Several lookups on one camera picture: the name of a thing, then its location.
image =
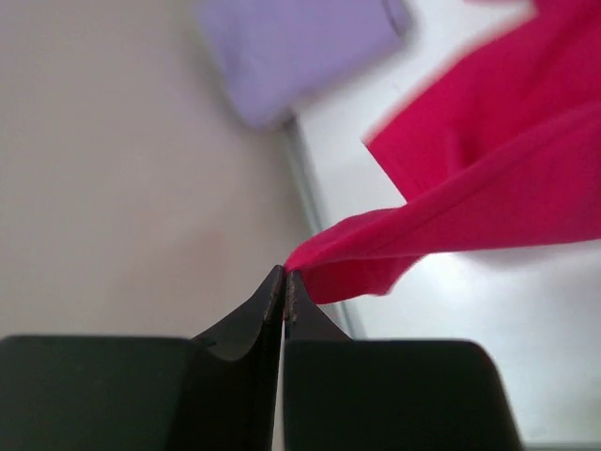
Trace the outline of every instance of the pink fabric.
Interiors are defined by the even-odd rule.
[[[384,294],[430,253],[601,238],[601,1],[538,6],[371,141],[408,203],[292,253],[317,303]]]

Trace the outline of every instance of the beige wall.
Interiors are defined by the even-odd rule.
[[[229,114],[184,7],[0,4],[0,335],[194,334],[306,238],[282,136]]]

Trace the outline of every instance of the white table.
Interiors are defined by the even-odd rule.
[[[404,202],[361,139],[526,4],[413,0],[408,48],[299,109],[316,222]],[[529,443],[601,442],[601,242],[425,258],[386,297],[344,303],[357,337],[459,337],[497,362]]]

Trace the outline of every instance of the lavender fabric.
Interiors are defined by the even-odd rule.
[[[205,0],[197,20],[235,109],[257,128],[397,48],[409,24],[400,0]]]

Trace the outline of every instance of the white surface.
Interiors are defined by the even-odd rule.
[[[478,39],[532,14],[525,4],[408,2],[407,49],[300,109],[322,224],[402,205],[361,143],[373,126]],[[425,258],[384,298],[347,302],[369,338],[461,337],[501,369],[523,438],[601,441],[601,242]]]

